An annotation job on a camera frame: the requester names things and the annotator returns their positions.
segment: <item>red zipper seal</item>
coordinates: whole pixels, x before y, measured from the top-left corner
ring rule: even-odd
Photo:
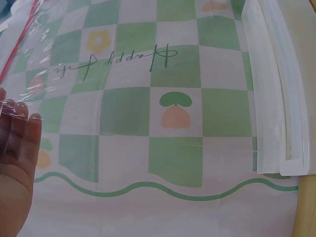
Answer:
[[[27,31],[29,30],[31,24],[32,24],[32,21],[34,20],[34,15],[35,15],[35,11],[36,11],[36,6],[38,4],[39,0],[34,0],[33,4],[32,4],[32,8],[31,8],[31,11],[30,11],[30,16],[29,16],[29,19],[27,21],[27,23],[25,24],[25,27],[15,45],[15,47],[13,48],[7,62],[5,63],[5,66],[0,74],[0,84],[2,84],[3,82],[3,79],[7,73],[7,71],[9,70],[10,66],[11,66],[11,63],[12,63],[12,60],[15,56],[15,54],[17,53],[17,51],[19,50],[19,45],[22,41],[22,39],[24,38],[25,34],[27,33]]]

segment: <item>plastic wrap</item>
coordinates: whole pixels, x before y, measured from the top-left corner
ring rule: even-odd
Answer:
[[[2,82],[43,119],[21,236],[290,236],[297,180],[256,174],[242,2],[36,4]]]

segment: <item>green checkered pattern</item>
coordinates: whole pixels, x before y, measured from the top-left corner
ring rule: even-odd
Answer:
[[[56,169],[101,182],[101,141],[143,137],[148,173],[201,187],[205,138],[255,137],[244,0],[212,12],[207,0],[58,2],[44,2],[4,82],[42,115]]]

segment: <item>mushroom print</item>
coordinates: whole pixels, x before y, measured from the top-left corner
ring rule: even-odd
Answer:
[[[190,127],[190,116],[187,111],[180,107],[190,107],[192,105],[192,100],[187,94],[174,91],[164,94],[160,99],[160,105],[164,107],[171,106],[161,118],[161,125],[164,128],[179,129]]]
[[[110,47],[110,45],[111,39],[108,31],[93,31],[90,33],[85,46],[94,54],[100,54],[103,49]]]
[[[205,4],[202,8],[204,12],[211,12],[213,10],[226,10],[228,8],[226,3],[210,0],[209,3]]]
[[[31,80],[30,86],[28,88],[29,93],[32,95],[41,94],[44,91],[44,80],[41,77],[34,77]]]
[[[40,142],[39,159],[37,163],[38,168],[46,169],[51,166],[51,159],[48,153],[51,150],[53,150],[51,141],[49,141],[47,138],[42,138]]]

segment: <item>wavy green line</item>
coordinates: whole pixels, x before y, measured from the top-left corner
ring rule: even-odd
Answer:
[[[254,184],[254,183],[265,184],[272,189],[275,189],[278,191],[283,191],[283,192],[290,192],[290,191],[297,191],[298,190],[298,186],[285,187],[285,186],[280,186],[280,185],[274,184],[274,183],[270,182],[269,180],[266,180],[263,178],[254,178],[254,179],[249,179],[249,180],[243,181],[242,183],[238,184],[237,186],[233,187],[232,189],[230,189],[222,194],[210,195],[210,196],[201,196],[201,197],[180,194],[180,193],[177,193],[177,192],[167,188],[166,186],[164,186],[162,184],[158,184],[158,183],[154,183],[154,182],[138,182],[138,183],[131,184],[131,185],[127,186],[126,188],[118,190],[118,191],[109,192],[109,193],[102,193],[102,192],[95,192],[95,191],[91,191],[88,189],[84,189],[84,188],[80,187],[79,185],[75,184],[66,175],[58,173],[58,172],[49,172],[49,173],[43,175],[42,177],[35,179],[35,183],[42,182],[49,177],[59,177],[59,178],[65,180],[67,183],[69,183],[73,188],[77,189],[78,191],[80,191],[82,193],[85,193],[85,194],[88,194],[91,196],[95,196],[95,197],[103,197],[103,198],[121,196],[123,194],[126,194],[126,193],[134,190],[134,189],[141,188],[141,187],[151,187],[151,188],[159,189],[159,190],[164,191],[165,193],[167,193],[171,196],[174,196],[176,198],[180,198],[183,200],[188,200],[188,201],[212,201],[212,200],[221,199],[221,198],[227,197],[228,195],[233,194],[234,192],[236,192],[237,190],[241,189],[242,187],[244,187],[246,185]]]

